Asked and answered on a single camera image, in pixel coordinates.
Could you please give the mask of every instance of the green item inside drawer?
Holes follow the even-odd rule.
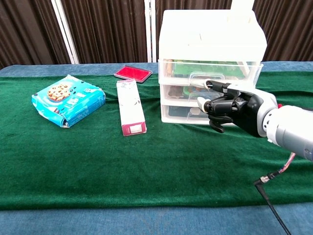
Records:
[[[189,76],[191,73],[220,73],[224,76],[236,76],[244,78],[244,74],[240,69],[240,66],[236,62],[224,62],[224,61],[186,61],[186,60],[174,60],[173,62],[173,75]]]

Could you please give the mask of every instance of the toothpaste box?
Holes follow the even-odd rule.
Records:
[[[136,81],[121,80],[116,83],[116,87],[123,135],[146,133],[146,121]]]
[[[69,128],[105,104],[101,88],[67,75],[31,97],[38,113],[63,128]]]

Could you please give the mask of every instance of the white drawer top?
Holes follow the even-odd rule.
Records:
[[[231,10],[164,11],[160,59],[260,62],[266,47],[253,11],[246,21]]]

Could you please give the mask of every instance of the white pole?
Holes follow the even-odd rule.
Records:
[[[156,0],[151,0],[152,62],[157,62]]]
[[[252,10],[254,0],[232,0],[230,10]]]
[[[147,58],[151,62],[151,11],[149,0],[145,0],[145,18],[146,18],[146,41],[147,41]]]
[[[62,2],[61,0],[51,0],[51,3],[54,9],[55,16],[59,23],[59,27],[63,36],[65,46],[67,48],[69,59],[72,64],[79,64],[76,49],[68,27],[67,19],[65,17]]]

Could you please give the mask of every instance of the white and red box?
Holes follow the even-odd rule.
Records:
[[[121,125],[124,136],[147,132],[145,116],[134,79],[116,83]]]

